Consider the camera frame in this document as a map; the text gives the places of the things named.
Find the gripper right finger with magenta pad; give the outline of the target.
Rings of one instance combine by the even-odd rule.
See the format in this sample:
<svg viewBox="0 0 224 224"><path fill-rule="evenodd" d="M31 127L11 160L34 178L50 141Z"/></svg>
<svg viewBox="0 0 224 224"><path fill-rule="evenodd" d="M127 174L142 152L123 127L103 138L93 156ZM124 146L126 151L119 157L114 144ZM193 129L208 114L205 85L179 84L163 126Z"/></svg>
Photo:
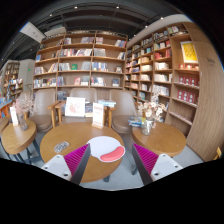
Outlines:
<svg viewBox="0 0 224 224"><path fill-rule="evenodd" d="M182 166L167 154L157 155L137 144L132 145L132 155L136 163L135 172L139 172L144 185L182 169Z"/></svg>

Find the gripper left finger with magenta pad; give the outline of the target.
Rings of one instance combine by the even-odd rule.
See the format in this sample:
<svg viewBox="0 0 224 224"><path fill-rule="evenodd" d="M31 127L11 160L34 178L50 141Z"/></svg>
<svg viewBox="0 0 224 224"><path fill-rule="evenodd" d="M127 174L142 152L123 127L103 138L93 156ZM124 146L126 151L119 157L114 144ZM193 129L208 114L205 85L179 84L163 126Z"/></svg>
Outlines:
<svg viewBox="0 0 224 224"><path fill-rule="evenodd" d="M90 157L90 152L90 145L86 144L65 156L54 156L42 169L79 185Z"/></svg>

